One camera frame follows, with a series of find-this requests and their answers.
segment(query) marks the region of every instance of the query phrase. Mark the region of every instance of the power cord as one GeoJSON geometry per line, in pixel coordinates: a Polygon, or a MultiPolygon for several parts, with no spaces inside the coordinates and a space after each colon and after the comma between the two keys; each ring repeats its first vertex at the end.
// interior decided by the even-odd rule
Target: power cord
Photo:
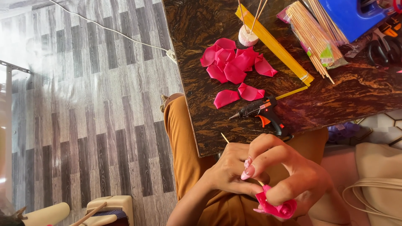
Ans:
{"type": "Polygon", "coordinates": [[[171,49],[167,50],[167,49],[163,49],[163,48],[160,48],[160,47],[157,47],[157,46],[148,45],[148,44],[142,43],[142,42],[140,42],[140,41],[136,41],[136,40],[134,40],[134,39],[128,37],[127,35],[125,35],[125,34],[123,34],[123,33],[121,33],[121,32],[118,32],[118,31],[115,31],[115,30],[113,30],[113,29],[104,27],[104,26],[100,25],[99,23],[97,23],[97,22],[95,22],[95,21],[92,21],[92,20],[89,20],[89,19],[87,19],[87,18],[85,18],[85,17],[83,17],[83,16],[81,16],[81,15],[79,15],[79,14],[77,14],[77,13],[70,12],[70,11],[68,11],[67,9],[65,9],[63,6],[61,6],[59,3],[57,3],[57,2],[55,2],[55,1],[53,1],[53,0],[49,0],[49,1],[51,1],[51,2],[53,2],[54,4],[60,6],[64,11],[66,11],[66,12],[68,12],[68,13],[77,15],[77,16],[81,17],[82,19],[86,20],[86,21],[92,22],[92,23],[94,23],[94,24],[96,24],[96,25],[102,27],[103,29],[116,32],[116,33],[118,33],[118,34],[120,34],[120,35],[122,35],[122,36],[128,38],[129,40],[131,40],[131,41],[133,41],[133,42],[140,43],[140,44],[142,44],[142,45],[147,45],[147,46],[152,47],[152,48],[157,48],[157,49],[164,50],[164,51],[166,51],[166,55],[167,55],[175,64],[177,64],[176,55],[175,55],[175,53],[174,53],[171,49]]]}

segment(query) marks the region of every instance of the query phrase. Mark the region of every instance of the woman's right hand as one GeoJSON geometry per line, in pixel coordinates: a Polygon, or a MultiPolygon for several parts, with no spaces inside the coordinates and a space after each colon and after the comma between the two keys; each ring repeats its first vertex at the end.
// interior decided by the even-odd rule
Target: woman's right hand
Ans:
{"type": "Polygon", "coordinates": [[[250,143],[250,166],[244,171],[255,178],[266,168],[283,164],[290,176],[267,191],[267,201],[274,206],[295,199],[294,217],[307,214],[309,209],[330,189],[330,175],[320,165],[301,156],[295,149],[272,134],[261,134],[250,143]]]}

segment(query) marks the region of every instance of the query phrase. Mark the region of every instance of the woman's left hand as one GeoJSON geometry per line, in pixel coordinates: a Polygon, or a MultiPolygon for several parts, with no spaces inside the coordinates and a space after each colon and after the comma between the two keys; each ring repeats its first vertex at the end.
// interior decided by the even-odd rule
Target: woman's left hand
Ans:
{"type": "MultiPolygon", "coordinates": [[[[244,162],[248,158],[249,144],[228,143],[218,162],[209,168],[202,177],[212,190],[227,191],[236,194],[247,194],[254,197],[263,192],[257,184],[241,180],[244,162]]],[[[254,179],[269,183],[269,175],[261,173],[254,179]]]]}

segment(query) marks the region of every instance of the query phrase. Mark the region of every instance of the hand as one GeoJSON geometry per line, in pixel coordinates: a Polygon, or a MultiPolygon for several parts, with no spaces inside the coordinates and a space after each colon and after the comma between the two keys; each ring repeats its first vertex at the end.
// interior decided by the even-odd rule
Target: hand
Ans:
{"type": "MultiPolygon", "coordinates": [[[[211,189],[214,190],[247,194],[252,197],[263,192],[261,186],[240,179],[249,146],[249,144],[228,143],[221,158],[204,173],[202,179],[210,183],[211,189]]],[[[255,179],[269,182],[269,176],[265,172],[258,174],[255,179]]]]}
{"type": "Polygon", "coordinates": [[[296,150],[272,134],[261,134],[250,144],[246,178],[255,178],[267,167],[283,164],[290,177],[267,191],[267,201],[274,205],[295,199],[297,210],[293,216],[307,214],[309,209],[331,188],[330,175],[318,164],[301,156],[296,150]]]}

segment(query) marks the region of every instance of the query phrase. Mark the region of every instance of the barcode label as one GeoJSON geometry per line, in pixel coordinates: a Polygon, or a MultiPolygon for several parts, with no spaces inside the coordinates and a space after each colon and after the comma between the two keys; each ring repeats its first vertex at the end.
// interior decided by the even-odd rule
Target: barcode label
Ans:
{"type": "Polygon", "coordinates": [[[333,58],[321,58],[321,63],[322,64],[330,64],[333,63],[334,59],[333,58]]]}

